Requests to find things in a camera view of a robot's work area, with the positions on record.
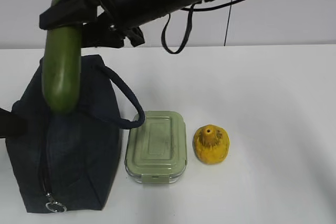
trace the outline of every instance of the metal ring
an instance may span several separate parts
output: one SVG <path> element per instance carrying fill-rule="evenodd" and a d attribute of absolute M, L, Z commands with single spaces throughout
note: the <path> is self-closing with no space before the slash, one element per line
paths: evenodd
<path fill-rule="evenodd" d="M 52 209 L 53 205 L 56 205 L 56 206 L 59 206 L 59 207 L 63 208 L 63 211 L 58 210 L 58 209 Z M 56 213 L 62 213 L 62 212 L 66 212 L 68 210 L 66 206 L 64 206 L 62 203 L 57 202 L 57 201 L 54 201 L 53 203 L 50 203 L 50 202 L 46 203 L 46 208 L 49 211 L 56 212 Z"/>

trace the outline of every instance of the food container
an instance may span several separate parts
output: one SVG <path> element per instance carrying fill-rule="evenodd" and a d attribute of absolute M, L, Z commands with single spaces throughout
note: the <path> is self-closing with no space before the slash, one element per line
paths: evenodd
<path fill-rule="evenodd" d="M 139 183 L 176 182 L 187 164 L 183 118 L 171 111 L 149 111 L 145 115 L 145 123 L 130 131 L 126 171 Z"/>

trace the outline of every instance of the black cable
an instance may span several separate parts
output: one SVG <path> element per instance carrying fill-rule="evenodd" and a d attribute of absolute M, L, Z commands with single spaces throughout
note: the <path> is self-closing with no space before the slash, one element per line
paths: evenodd
<path fill-rule="evenodd" d="M 163 48 L 168 53 L 173 54 L 173 55 L 177 55 L 177 54 L 179 54 L 180 52 L 183 51 L 183 49 L 185 48 L 185 46 L 188 43 L 189 36 L 190 36 L 191 30 L 193 28 L 193 14 L 194 14 L 194 12 L 209 12 L 211 10 L 218 10 L 218 9 L 230 6 L 230 12 L 229 12 L 228 23 L 227 23 L 226 34 L 225 34 L 225 44 L 224 45 L 226 45 L 226 39 L 227 39 L 228 26 L 229 26 L 229 22 L 230 22 L 230 16 L 231 16 L 232 6 L 235 5 L 235 4 L 241 3 L 243 1 L 245 1 L 245 0 L 235 0 L 235 1 L 231 0 L 231 2 L 223 4 L 223 5 L 218 5 L 218 6 L 214 6 L 214 7 L 210 7 L 210 8 L 199 8 L 199 9 L 195 8 L 196 4 L 193 4 L 190 8 L 183 8 L 183 9 L 181 9 L 181 10 L 185 10 L 185 11 L 189 12 L 188 13 L 188 21 L 187 21 L 187 27 L 186 27 L 186 31 L 185 31 L 182 43 L 181 43 L 180 47 L 178 48 L 178 50 L 175 51 L 175 52 L 172 51 L 168 47 L 167 41 L 166 41 L 166 32 L 167 32 L 167 28 L 168 28 L 169 22 L 171 20 L 171 14 L 169 14 L 168 21 L 165 24 L 165 26 L 163 28 L 163 31 L 162 31 L 162 34 L 161 34 L 161 43 L 162 43 Z"/>
<path fill-rule="evenodd" d="M 227 33 L 229 31 L 229 24 L 230 24 L 230 18 L 231 18 L 231 10 L 232 10 L 232 2 L 233 2 L 233 0 L 231 0 L 231 2 L 230 2 L 231 4 L 230 4 L 229 16 L 227 18 L 224 46 L 226 46 Z"/>
<path fill-rule="evenodd" d="M 214 6 L 214 7 L 209 7 L 209 8 L 195 8 L 194 12 L 209 12 L 211 10 L 218 10 L 218 9 L 221 9 L 221 8 L 224 8 L 224 7 L 228 7 L 230 5 L 239 4 L 243 1 L 246 1 L 246 0 L 235 0 L 232 3 L 230 2 L 230 3 L 226 3 L 226 4 L 223 4 L 223 5 L 218 5 L 218 6 Z M 182 8 L 181 10 L 185 10 L 185 11 L 189 12 L 190 8 Z"/>
<path fill-rule="evenodd" d="M 173 55 L 177 55 L 180 52 L 182 52 L 182 50 L 187 45 L 187 42 L 189 40 L 189 36 L 190 36 L 191 30 L 193 29 L 193 13 L 194 13 L 194 7 L 195 7 L 195 5 L 196 4 L 193 4 L 190 7 L 190 10 L 189 10 L 189 13 L 188 13 L 188 21 L 187 21 L 187 27 L 186 27 L 186 30 L 185 30 L 185 34 L 184 34 L 184 37 L 183 37 L 183 40 L 182 40 L 182 43 L 181 43 L 179 49 L 177 51 L 175 51 L 175 52 L 172 51 L 171 49 L 169 49 L 169 47 L 167 46 L 167 42 L 166 42 L 166 31 L 167 31 L 167 28 L 168 28 L 168 25 L 169 25 L 169 22 L 170 22 L 170 19 L 171 19 L 171 14 L 169 14 L 168 21 L 167 21 L 166 25 L 164 26 L 162 34 L 161 34 L 161 43 L 162 43 L 162 46 L 163 46 L 163 48 L 168 53 L 173 54 Z"/>

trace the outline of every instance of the zipper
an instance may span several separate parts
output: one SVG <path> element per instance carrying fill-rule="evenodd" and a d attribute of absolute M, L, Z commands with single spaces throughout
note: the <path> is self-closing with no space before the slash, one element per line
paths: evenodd
<path fill-rule="evenodd" d="M 45 134 L 41 145 L 41 157 L 39 163 L 39 181 L 44 195 L 48 198 L 46 208 L 51 212 L 66 212 L 67 207 L 56 201 L 53 197 L 53 189 L 51 187 L 48 158 L 47 158 L 47 134 Z"/>

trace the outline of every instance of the zipper pull ring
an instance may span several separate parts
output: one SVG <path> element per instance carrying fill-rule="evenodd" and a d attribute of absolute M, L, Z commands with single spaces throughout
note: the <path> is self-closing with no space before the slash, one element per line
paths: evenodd
<path fill-rule="evenodd" d="M 46 194 L 49 202 L 46 203 L 46 208 L 51 211 L 51 212 L 56 212 L 56 213 L 62 213 L 66 212 L 68 209 L 66 206 L 64 206 L 62 203 L 56 201 L 51 193 Z"/>

